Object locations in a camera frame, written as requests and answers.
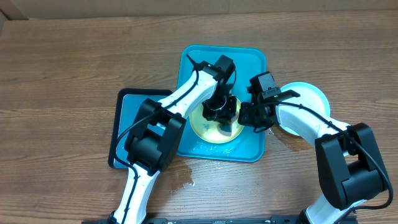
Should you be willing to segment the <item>large teal serving tray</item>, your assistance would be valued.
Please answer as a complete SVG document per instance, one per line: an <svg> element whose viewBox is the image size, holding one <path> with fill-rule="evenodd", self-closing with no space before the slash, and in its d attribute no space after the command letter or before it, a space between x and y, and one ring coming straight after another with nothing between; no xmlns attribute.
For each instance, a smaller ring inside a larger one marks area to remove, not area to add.
<svg viewBox="0 0 398 224"><path fill-rule="evenodd" d="M217 47L210 45L191 45L182 52L177 86L181 87L192 75L194 61L206 61L214 64L221 55L231 58L236 66L237 74L228 80L234 83L231 93L240 101L250 101L247 92L249 79L266 71L266 56L257 49L237 47ZM244 126L241 133L229 142L222 144L210 143L200 138L187 119L177 154L185 157L217 159L224 161L256 162L264 154L266 146L265 133L255 133L252 127Z"/></svg>

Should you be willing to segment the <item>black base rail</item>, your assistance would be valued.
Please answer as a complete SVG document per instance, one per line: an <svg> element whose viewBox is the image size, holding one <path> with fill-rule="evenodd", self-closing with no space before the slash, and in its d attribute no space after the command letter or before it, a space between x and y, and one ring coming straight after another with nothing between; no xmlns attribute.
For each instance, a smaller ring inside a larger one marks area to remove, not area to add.
<svg viewBox="0 0 398 224"><path fill-rule="evenodd" d="M108 224L116 223L111 218L82 221L81 224ZM168 220L166 218L146 218L143 224L296 224L301 222L298 215L274 215L270 218L233 218L233 219L180 219ZM358 224L356 216L349 216L342 224Z"/></svg>

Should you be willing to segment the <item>yellow plate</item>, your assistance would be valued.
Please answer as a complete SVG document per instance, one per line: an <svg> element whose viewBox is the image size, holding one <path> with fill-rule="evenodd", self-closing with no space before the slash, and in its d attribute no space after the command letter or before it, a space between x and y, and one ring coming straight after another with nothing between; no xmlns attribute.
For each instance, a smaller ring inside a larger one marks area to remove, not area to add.
<svg viewBox="0 0 398 224"><path fill-rule="evenodd" d="M241 102L237 99L237 111L236 116L231 120L232 124L232 135L225 136L219 132L219 125L221 123L216 121L208 121L202 116L203 105L196 107L189 116L190 125L195 134L202 140L214 144L222 144L230 142L240 135L244 129L243 125L238 123L239 109Z"/></svg>

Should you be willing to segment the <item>small black water tray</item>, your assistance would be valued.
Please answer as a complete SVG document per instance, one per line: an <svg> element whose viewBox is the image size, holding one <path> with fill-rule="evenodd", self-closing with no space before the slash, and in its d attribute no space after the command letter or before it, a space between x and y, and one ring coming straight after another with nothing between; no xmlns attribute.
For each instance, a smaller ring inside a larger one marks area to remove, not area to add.
<svg viewBox="0 0 398 224"><path fill-rule="evenodd" d="M114 159L115 156L118 156L127 163L127 151L124 149L124 142L127 138L127 134L122 138L117 147L116 141L119 135L133 123L142 102L147 98L158 101L171 94L171 90L156 89L124 88L119 91L108 156L108 165L111 168L127 169L124 164Z"/></svg>

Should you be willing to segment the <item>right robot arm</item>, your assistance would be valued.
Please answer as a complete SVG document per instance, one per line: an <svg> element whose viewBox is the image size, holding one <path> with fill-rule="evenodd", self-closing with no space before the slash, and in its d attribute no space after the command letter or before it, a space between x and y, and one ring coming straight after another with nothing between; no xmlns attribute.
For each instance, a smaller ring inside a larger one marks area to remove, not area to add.
<svg viewBox="0 0 398 224"><path fill-rule="evenodd" d="M381 210L392 203L392 184L367 124L331 118L319 88L304 82L279 88L270 72L252 77L248 93L251 100L242 103L239 124L256 133L278 124L316 152L320 197L299 215L272 217L272 223L356 223L355 211Z"/></svg>

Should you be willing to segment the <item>light blue plate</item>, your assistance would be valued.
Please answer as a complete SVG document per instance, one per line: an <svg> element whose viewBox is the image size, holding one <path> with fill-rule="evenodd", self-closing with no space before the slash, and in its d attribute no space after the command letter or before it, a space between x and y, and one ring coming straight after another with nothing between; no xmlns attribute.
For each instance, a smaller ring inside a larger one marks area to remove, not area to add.
<svg viewBox="0 0 398 224"><path fill-rule="evenodd" d="M293 97L286 102L303 105L321 115L330 116L331 108L326 95L316 86L305 82L288 83L280 88L282 92L293 90L300 97Z"/></svg>

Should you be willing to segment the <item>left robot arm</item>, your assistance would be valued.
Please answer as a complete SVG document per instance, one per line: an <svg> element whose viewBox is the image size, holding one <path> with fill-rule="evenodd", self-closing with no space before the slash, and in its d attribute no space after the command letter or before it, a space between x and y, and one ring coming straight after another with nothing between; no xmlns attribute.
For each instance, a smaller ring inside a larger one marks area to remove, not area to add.
<svg viewBox="0 0 398 224"><path fill-rule="evenodd" d="M136 117L116 143L123 143L124 159L114 160L125 165L128 177L119 207L108 217L108 223L142 223L147 215L147 203L159 174L174 159L183 130L190 114L199 106L203 117L216 124L223 136L233 133L236 99L228 83L236 73L232 59L221 55L215 64L192 62L190 79L168 97L154 101L146 99Z"/></svg>

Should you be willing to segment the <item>green and yellow sponge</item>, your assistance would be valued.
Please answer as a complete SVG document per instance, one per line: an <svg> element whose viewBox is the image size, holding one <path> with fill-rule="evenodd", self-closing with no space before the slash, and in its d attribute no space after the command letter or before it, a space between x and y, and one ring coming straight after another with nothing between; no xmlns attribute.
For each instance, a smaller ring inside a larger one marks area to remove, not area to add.
<svg viewBox="0 0 398 224"><path fill-rule="evenodd" d="M218 127L219 132L225 136L232 135L232 124L231 123L222 123Z"/></svg>

